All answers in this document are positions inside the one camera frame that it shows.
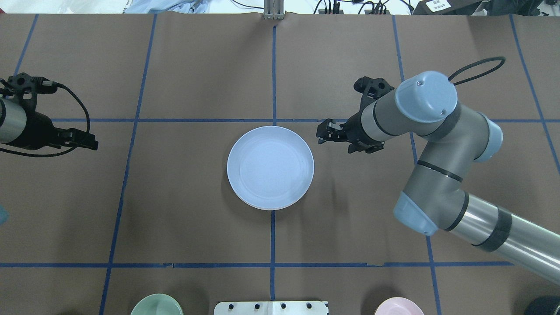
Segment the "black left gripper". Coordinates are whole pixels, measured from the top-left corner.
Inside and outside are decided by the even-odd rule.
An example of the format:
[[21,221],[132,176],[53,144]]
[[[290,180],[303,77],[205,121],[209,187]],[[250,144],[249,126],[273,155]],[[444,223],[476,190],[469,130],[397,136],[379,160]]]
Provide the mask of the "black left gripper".
[[48,139],[48,146],[61,149],[62,147],[76,147],[96,151],[98,141],[95,135],[76,128],[54,128],[54,133]]

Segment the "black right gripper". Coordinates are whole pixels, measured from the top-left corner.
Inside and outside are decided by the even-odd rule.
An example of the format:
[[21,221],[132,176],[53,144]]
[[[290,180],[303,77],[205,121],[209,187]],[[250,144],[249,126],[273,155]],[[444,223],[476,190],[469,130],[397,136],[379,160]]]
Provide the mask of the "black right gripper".
[[326,119],[317,127],[318,143],[348,142],[348,153],[366,152],[371,154],[384,149],[384,142],[376,141],[366,132],[360,115],[351,116],[346,123],[337,124],[333,119]]

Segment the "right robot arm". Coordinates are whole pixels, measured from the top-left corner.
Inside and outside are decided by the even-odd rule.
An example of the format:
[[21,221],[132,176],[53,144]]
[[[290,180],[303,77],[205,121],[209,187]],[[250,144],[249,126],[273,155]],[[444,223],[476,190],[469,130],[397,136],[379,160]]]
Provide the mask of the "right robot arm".
[[318,143],[346,142],[348,153],[383,149],[386,141],[410,132],[427,144],[393,209],[406,227],[432,236],[447,231],[558,284],[559,235],[461,189],[474,163],[501,148],[501,128],[464,106],[456,87],[428,70],[392,87],[383,78],[359,78],[360,107],[346,123],[325,119]]

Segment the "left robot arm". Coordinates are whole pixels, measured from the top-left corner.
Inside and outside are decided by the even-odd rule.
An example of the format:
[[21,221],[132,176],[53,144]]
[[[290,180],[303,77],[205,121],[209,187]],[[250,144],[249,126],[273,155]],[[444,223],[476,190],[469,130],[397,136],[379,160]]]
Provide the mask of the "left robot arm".
[[0,140],[4,145],[29,151],[46,146],[98,149],[94,134],[76,128],[57,128],[48,116],[27,113],[21,105],[4,98],[1,99]]

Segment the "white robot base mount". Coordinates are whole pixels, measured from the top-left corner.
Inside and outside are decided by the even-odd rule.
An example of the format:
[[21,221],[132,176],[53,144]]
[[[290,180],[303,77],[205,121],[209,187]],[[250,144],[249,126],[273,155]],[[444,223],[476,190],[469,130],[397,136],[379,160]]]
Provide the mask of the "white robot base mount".
[[214,315],[328,315],[326,301],[224,301]]

